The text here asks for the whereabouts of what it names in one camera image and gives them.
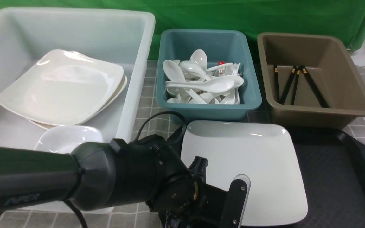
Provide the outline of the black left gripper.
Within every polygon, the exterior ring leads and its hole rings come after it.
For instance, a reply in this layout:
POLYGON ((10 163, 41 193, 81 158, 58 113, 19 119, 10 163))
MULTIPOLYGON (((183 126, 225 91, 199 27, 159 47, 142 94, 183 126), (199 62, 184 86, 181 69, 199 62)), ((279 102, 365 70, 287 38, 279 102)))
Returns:
POLYGON ((207 184, 208 160, 196 156, 187 174, 167 180, 149 201, 152 212, 164 212, 166 228, 240 228, 251 181, 238 174, 225 191, 207 184))

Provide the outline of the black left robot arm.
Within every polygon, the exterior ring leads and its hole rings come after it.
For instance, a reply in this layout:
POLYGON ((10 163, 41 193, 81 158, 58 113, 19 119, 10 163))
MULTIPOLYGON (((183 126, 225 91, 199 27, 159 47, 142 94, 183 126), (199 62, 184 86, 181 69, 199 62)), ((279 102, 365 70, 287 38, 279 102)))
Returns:
POLYGON ((85 142, 58 154, 0 147, 0 215, 62 201, 81 211, 144 202, 165 228, 239 228, 251 182, 239 174, 225 191, 207 184, 207 159, 187 167, 158 135, 126 143, 85 142))

